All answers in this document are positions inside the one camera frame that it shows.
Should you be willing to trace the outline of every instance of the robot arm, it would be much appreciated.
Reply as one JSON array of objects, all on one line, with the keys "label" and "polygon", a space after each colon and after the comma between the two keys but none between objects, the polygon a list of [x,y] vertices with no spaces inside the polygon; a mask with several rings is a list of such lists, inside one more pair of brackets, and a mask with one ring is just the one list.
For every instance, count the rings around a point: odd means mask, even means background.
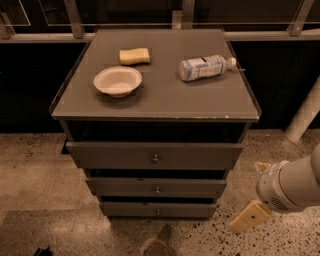
[{"label": "robot arm", "polygon": [[279,213],[320,205],[320,144],[306,158],[269,166],[256,190],[260,199]]}]

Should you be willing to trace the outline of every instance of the sponge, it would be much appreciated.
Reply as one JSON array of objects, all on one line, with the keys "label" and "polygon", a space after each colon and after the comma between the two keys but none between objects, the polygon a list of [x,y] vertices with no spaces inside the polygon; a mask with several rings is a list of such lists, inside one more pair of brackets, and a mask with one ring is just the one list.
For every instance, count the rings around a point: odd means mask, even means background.
[{"label": "sponge", "polygon": [[148,48],[136,48],[131,50],[120,50],[121,65],[133,65],[137,63],[150,63]]},{"label": "sponge", "polygon": [[262,202],[252,200],[230,223],[230,229],[241,233],[271,219],[271,210]]}]

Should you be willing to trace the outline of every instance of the white bowl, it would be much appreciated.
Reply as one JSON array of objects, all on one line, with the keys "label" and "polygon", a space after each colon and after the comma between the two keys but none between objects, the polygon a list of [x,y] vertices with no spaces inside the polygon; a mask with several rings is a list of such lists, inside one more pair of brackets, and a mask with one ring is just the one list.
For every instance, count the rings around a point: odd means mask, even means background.
[{"label": "white bowl", "polygon": [[93,80],[94,86],[112,97],[121,98],[130,94],[142,82],[141,73],[129,67],[112,67],[101,71]]}]

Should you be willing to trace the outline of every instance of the drawer cabinet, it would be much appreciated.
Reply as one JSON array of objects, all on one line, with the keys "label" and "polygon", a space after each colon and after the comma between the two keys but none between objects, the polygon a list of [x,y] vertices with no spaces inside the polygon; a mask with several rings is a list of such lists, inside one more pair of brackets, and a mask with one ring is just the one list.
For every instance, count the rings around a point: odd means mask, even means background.
[{"label": "drawer cabinet", "polygon": [[148,179],[148,178],[88,178],[94,195],[134,197],[219,198],[225,180]]},{"label": "drawer cabinet", "polygon": [[67,148],[80,168],[120,169],[230,170],[242,150],[237,143],[69,142]]},{"label": "drawer cabinet", "polygon": [[[93,79],[118,66],[119,49],[152,49],[133,68],[142,84],[124,98],[97,91]],[[221,30],[99,29],[51,106],[67,149],[111,217],[210,218],[227,186],[259,106],[238,70],[183,82],[186,56],[232,49]]]},{"label": "drawer cabinet", "polygon": [[170,217],[209,218],[216,209],[215,204],[177,203],[101,203],[100,208],[107,216],[122,217]]}]

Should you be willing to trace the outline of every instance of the speckled floor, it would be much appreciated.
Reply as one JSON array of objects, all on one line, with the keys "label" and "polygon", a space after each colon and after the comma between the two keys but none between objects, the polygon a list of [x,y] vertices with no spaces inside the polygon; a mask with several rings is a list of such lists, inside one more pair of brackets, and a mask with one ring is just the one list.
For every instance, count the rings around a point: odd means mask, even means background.
[{"label": "speckled floor", "polygon": [[174,255],[320,255],[320,207],[273,214],[271,221],[243,234],[226,223],[256,199],[257,161],[274,163],[307,156],[320,130],[289,142],[280,130],[250,130],[244,151],[210,220],[112,219],[69,155],[63,134],[0,134],[0,255],[33,255],[50,245],[54,255],[141,255],[161,241]]}]

